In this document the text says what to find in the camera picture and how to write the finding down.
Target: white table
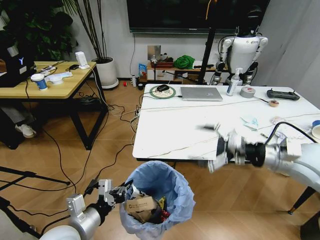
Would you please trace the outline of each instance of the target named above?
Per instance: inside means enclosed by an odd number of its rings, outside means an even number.
[[[157,84],[147,84],[145,96]],[[181,95],[180,85],[170,85]],[[197,88],[199,85],[183,85]],[[218,135],[203,130],[202,126],[221,122],[229,124],[248,140],[265,142],[261,133],[269,136],[274,125],[273,117],[282,117],[297,127],[307,130],[312,122],[320,120],[320,110],[301,96],[298,101],[279,99],[278,107],[271,107],[255,97],[271,100],[267,90],[271,87],[257,87],[254,98],[239,95],[241,86],[233,96],[226,95],[228,86],[206,86],[217,88],[223,101],[183,101],[180,97],[170,99],[143,98],[133,156],[140,161],[158,159],[163,161],[215,160]],[[273,87],[274,91],[293,91],[289,87]],[[257,118],[259,130],[243,126],[241,116]]]

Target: hand sanitizer bottle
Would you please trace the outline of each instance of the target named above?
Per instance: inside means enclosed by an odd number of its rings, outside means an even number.
[[[241,67],[238,67],[235,69],[235,74],[232,76],[230,85],[228,87],[228,90],[226,91],[226,94],[228,96],[232,96],[234,94],[234,91],[236,90],[238,83],[240,81],[239,74],[243,73],[243,69]]]

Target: laptop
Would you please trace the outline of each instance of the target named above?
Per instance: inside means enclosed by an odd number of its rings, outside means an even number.
[[[181,87],[184,101],[222,101],[223,98],[215,87]]]

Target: television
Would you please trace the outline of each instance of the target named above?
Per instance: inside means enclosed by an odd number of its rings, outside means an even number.
[[[130,32],[207,34],[210,0],[127,0]],[[270,0],[219,0],[216,34],[233,34],[250,7],[261,9],[261,19]]]

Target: blue plastic trash bag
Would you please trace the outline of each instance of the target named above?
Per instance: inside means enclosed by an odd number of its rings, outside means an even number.
[[[184,176],[168,164],[148,161],[135,169],[127,181],[132,179],[137,189],[154,199],[165,196],[170,216],[161,224],[142,224],[126,212],[123,203],[120,205],[120,218],[127,233],[135,234],[141,240],[160,240],[166,230],[192,217],[196,204],[194,193]]]

